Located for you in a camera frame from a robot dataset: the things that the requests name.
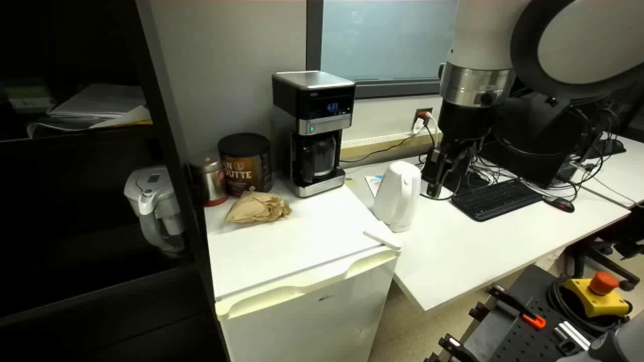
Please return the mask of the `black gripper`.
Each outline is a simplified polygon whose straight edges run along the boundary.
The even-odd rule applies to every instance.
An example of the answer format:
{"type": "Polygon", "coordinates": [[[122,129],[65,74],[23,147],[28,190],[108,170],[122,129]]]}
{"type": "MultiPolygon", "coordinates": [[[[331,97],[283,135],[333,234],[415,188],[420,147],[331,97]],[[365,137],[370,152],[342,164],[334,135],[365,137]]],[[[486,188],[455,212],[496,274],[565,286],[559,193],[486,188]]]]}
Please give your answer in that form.
{"type": "Polygon", "coordinates": [[[491,108],[465,108],[445,103],[442,107],[440,130],[444,139],[428,152],[426,181],[431,198],[450,201],[454,183],[459,181],[489,132],[494,123],[491,108]]]}

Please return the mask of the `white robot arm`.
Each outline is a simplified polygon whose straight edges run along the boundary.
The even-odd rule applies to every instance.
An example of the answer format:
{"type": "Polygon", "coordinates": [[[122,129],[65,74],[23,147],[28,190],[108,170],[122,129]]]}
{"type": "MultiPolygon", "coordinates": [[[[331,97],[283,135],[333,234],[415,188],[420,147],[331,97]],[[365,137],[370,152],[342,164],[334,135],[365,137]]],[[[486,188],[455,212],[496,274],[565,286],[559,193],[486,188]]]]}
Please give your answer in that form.
{"type": "Polygon", "coordinates": [[[563,100],[605,99],[644,74],[644,0],[458,0],[442,71],[444,139],[424,179],[437,198],[515,83],[563,100]]]}

